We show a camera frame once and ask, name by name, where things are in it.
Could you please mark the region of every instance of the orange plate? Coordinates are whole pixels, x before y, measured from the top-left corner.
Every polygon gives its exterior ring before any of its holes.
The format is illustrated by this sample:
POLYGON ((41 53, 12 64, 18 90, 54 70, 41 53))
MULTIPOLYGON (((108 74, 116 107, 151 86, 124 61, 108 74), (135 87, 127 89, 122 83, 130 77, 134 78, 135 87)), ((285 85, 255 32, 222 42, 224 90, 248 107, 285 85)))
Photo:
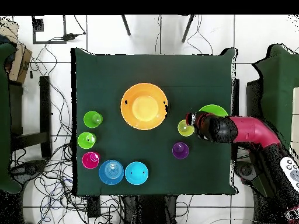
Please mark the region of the orange plate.
POLYGON ((150 130, 160 125, 167 114, 168 102, 156 85, 138 83, 129 88, 120 103, 124 120, 138 130, 150 130))

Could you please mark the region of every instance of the blue cup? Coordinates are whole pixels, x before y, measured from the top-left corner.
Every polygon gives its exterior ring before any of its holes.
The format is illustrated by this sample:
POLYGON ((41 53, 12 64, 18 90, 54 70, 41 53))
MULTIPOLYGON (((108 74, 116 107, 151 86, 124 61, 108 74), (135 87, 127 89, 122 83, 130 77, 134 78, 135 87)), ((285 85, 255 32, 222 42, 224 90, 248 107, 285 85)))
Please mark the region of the blue cup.
POLYGON ((143 184, 148 178, 148 169, 142 162, 132 162, 124 172, 127 181, 135 186, 143 184))
POLYGON ((121 182, 124 177, 124 168, 116 160, 105 161, 99 169, 100 179, 107 185, 113 186, 121 182))

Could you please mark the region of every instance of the yellow-green cup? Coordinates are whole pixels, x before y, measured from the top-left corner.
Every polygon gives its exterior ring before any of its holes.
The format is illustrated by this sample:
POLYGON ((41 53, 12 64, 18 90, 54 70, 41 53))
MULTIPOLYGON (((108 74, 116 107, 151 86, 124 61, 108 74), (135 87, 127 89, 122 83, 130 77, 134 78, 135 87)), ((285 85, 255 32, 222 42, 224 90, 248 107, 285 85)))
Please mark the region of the yellow-green cup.
POLYGON ((90 132, 83 132, 78 137, 78 144, 82 149, 90 149, 96 142, 96 136, 90 132))
POLYGON ((180 121, 178 131, 183 137, 191 136, 194 133, 194 127, 186 124, 186 120, 180 121))

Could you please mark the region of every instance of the white floor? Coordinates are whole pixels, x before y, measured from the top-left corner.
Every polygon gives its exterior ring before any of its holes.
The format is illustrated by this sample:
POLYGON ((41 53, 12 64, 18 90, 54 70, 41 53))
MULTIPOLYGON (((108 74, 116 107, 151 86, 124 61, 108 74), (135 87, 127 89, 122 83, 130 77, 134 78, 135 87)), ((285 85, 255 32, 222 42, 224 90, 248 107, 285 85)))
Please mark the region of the white floor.
MULTIPOLYGON (((18 38, 25 43, 27 48, 33 51, 32 56, 37 57, 42 44, 33 44, 32 40, 32 18, 31 16, 8 16, 20 26, 18 38)), ((37 41, 48 41, 53 37, 63 35, 62 16, 36 16, 44 19, 44 32, 36 34, 37 41)), ((58 64, 50 74, 50 80, 61 92, 63 92, 68 107, 71 111, 71 47, 80 47, 94 54, 154 54, 155 43, 159 33, 157 24, 158 15, 126 15, 131 36, 127 35, 121 16, 77 16, 86 35, 77 37, 67 44, 50 44, 48 49, 57 57, 58 64)), ((182 43, 182 37, 186 28, 188 16, 163 15, 162 16, 162 54, 198 54, 199 52, 182 43)), ((198 15, 192 22, 187 39, 197 30, 198 15)), ((67 33, 79 34, 82 30, 74 19, 74 16, 66 16, 67 33)), ((203 15, 199 32, 210 42, 213 48, 213 55, 228 47, 238 49, 237 57, 237 78, 240 79, 239 109, 240 115, 246 115, 246 83, 259 78, 251 63, 265 57, 269 45, 283 43, 288 48, 295 50, 299 47, 299 27, 296 25, 296 18, 287 15, 203 15)), ((211 54, 211 47, 208 42, 198 33, 189 42, 196 46, 203 54, 211 54)), ((157 54, 159 54, 159 38, 157 42, 157 54)), ((43 51, 39 59, 45 63, 48 71, 54 66, 55 58, 47 51, 43 51)), ((23 95, 23 130, 24 134, 39 131, 39 71, 33 71, 31 79, 27 74, 24 83, 25 93, 23 95)), ((62 97, 51 91, 51 100, 59 108, 62 106, 62 97)), ((52 106, 52 132, 55 136, 60 127, 59 112, 52 106)), ((68 123, 67 109, 62 111, 64 123, 68 123)), ((60 132, 53 148, 61 146, 65 139, 64 131, 60 132)), ((293 147, 299 151, 299 137, 293 140, 293 147)), ((39 145, 26 149, 27 154, 22 161, 40 158, 39 145)), ((61 152, 53 157, 60 159, 61 152)), ((253 217, 253 198, 251 189, 241 184, 235 177, 235 186, 239 194, 229 195, 195 195, 190 203, 190 211, 187 224, 250 224, 253 217)), ((37 223, 41 219, 40 205, 44 195, 37 190, 44 191, 39 181, 30 182, 25 191, 23 205, 24 216, 29 222, 37 223)), ((178 201, 189 204, 191 195, 180 195, 178 201)), ((186 205, 178 203, 177 215, 186 212, 186 205)), ((63 208, 53 209, 49 212, 49 222, 43 224, 57 224, 58 220, 65 213, 63 208)), ((187 215, 177 218, 178 224, 186 223, 187 215)), ((84 224, 76 211, 66 214, 64 223, 59 224, 84 224)))

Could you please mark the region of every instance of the cardboard box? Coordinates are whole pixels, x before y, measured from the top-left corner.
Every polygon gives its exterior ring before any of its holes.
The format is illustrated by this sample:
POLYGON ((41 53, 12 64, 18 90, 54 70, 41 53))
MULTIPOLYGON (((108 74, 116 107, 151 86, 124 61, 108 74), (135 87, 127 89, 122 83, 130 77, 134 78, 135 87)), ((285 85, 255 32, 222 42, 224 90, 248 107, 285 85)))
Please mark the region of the cardboard box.
POLYGON ((26 79, 28 68, 30 66, 31 55, 32 55, 32 51, 28 50, 25 47, 25 52, 24 52, 24 55, 23 55, 21 66, 20 66, 20 71, 19 71, 19 74, 18 74, 18 78, 16 80, 19 83, 24 83, 24 81, 26 79))
POLYGON ((8 20, 6 18, 1 18, 0 19, 0 25, 7 27, 16 36, 18 35, 19 24, 17 24, 16 22, 13 22, 12 20, 8 20))
POLYGON ((18 42, 16 34, 9 28, 0 25, 0 34, 6 36, 11 42, 16 43, 17 51, 15 60, 12 63, 9 79, 19 83, 24 83, 32 52, 24 44, 18 42))
POLYGON ((17 45, 16 58, 12 63, 9 79, 19 83, 24 83, 30 65, 32 52, 25 45, 17 45))

